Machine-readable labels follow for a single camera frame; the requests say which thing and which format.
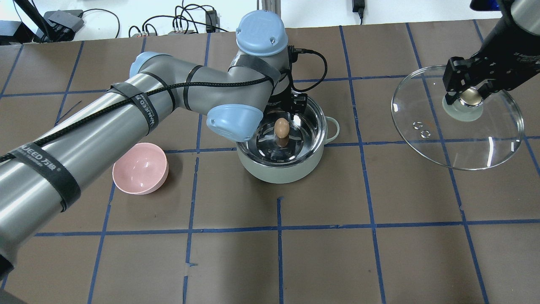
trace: pot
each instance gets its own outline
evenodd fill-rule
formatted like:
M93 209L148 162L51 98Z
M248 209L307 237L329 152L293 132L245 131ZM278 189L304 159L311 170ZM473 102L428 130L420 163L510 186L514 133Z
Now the pot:
M279 139L274 123L279 118L289 122L289 136ZM328 138L327 121L337 127ZM339 135L339 123L325 116L321 107L308 97L303 114L291 115L280 108L267 108L255 135L237 143L240 162L246 170L269 183L290 183L308 175L322 157L324 145Z

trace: pink bowl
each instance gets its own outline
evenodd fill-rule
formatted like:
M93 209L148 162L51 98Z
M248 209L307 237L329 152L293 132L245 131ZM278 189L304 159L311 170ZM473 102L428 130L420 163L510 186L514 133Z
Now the pink bowl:
M118 189L129 194L156 191L167 179L165 153L153 143L138 143L112 166L112 179Z

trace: brown table surface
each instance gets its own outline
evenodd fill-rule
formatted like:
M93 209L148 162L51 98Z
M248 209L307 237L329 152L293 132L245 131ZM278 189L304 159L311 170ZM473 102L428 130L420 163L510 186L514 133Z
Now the brown table surface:
M389 110L405 75L469 57L495 22L287 29L327 57L309 94L341 124L310 175L257 180L179 109L142 140L167 151L163 187L128 195L105 172L2 288L29 303L538 303L540 77L511 92L528 137L489 170L424 159ZM237 46L217 33L0 47L0 154L125 80L142 51L226 70ZM322 64L303 55L294 70L304 87Z

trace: black plug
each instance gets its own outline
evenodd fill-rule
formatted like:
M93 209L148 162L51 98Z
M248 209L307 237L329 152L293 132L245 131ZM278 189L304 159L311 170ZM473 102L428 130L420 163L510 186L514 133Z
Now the black plug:
M360 16L360 24L364 21L364 10L366 9L366 0L353 0L353 12Z

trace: blue plastic cap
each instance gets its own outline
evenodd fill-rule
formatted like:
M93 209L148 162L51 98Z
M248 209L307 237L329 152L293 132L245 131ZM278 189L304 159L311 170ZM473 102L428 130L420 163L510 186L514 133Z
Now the blue plastic cap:
M142 52L142 53L140 53L137 56L137 58L135 58L135 61L131 64L130 78L135 76L137 73L139 73L140 68L142 68L143 64L145 62L147 62L150 58L154 58L154 57L160 56L160 55L170 56L169 54L156 53L156 52Z
M248 141L259 127L262 111L245 104L222 104L208 111L206 125L235 142Z
M275 55L283 51L289 42L283 21L270 11L248 13L240 21L236 33L238 48L252 56Z

